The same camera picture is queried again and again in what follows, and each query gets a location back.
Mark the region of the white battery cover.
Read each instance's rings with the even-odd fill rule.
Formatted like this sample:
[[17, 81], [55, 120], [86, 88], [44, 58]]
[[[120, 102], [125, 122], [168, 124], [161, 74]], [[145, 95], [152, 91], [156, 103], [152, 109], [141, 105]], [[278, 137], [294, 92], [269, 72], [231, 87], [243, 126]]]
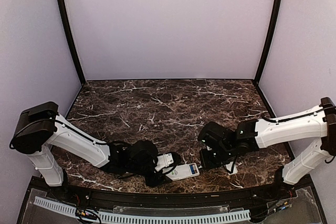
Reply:
[[236, 165], [234, 164], [234, 162], [230, 162], [229, 164], [226, 164], [225, 165], [226, 169], [227, 169], [227, 172], [230, 174], [230, 175], [233, 175], [233, 174], [237, 174], [237, 167]]

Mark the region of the blue battery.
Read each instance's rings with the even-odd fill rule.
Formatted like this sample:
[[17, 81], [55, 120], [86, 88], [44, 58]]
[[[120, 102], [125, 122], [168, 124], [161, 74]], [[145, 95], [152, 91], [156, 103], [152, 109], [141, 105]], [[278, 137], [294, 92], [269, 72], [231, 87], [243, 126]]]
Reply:
[[199, 174], [198, 167], [196, 164], [189, 164], [190, 172], [194, 176], [197, 176]]

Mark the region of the white remote control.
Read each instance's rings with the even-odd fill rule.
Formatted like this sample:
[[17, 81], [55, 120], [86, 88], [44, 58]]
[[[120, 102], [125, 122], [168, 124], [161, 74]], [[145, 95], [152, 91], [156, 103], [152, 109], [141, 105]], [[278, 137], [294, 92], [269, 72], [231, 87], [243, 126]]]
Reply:
[[183, 180], [191, 177], [196, 177], [195, 175], [193, 176], [190, 172], [189, 164], [184, 164], [184, 165], [179, 165], [176, 166], [174, 170], [170, 171], [169, 173], [166, 174], [166, 176], [172, 180], [172, 181], [177, 181], [177, 180]]

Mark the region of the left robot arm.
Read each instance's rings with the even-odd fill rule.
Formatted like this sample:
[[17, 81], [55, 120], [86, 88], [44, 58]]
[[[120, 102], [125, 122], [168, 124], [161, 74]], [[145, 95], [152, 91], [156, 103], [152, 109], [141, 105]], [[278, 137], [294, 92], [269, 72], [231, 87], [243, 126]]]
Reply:
[[176, 166], [171, 153], [160, 155], [150, 141], [128, 144], [98, 140], [68, 122], [58, 113], [56, 103], [46, 102], [20, 114], [9, 147], [27, 155], [63, 201], [74, 197], [74, 189], [65, 182], [66, 173], [56, 162], [49, 145], [65, 149], [105, 173], [144, 176], [148, 186], [163, 183], [167, 173]]

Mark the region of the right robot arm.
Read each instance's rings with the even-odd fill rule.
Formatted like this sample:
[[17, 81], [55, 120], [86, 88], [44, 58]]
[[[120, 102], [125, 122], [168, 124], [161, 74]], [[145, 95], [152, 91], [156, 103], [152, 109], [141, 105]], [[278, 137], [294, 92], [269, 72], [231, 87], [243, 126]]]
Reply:
[[211, 121], [201, 129], [197, 139], [206, 145], [200, 151], [204, 169], [224, 167], [229, 174], [235, 174], [239, 157], [307, 138], [312, 143], [293, 161], [279, 168], [276, 172], [279, 180], [268, 187], [269, 197], [278, 200], [287, 193], [288, 185], [295, 185], [320, 163], [328, 164], [335, 159], [335, 104], [329, 97], [296, 114], [241, 121], [234, 131]]

